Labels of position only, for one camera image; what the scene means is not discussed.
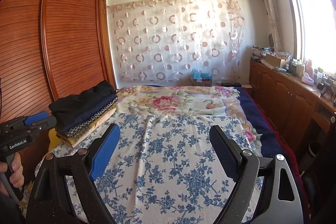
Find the person left hand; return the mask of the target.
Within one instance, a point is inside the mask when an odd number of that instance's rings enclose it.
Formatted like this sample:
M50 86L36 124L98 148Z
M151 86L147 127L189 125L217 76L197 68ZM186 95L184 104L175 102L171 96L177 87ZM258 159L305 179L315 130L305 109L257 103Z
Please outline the person left hand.
M10 182L14 188L19 188L24 184L23 166L21 163L21 157L19 153L14 154L14 158L11 163L13 173L10 176ZM8 165L5 162L0 162L0 173L5 173L8 169Z

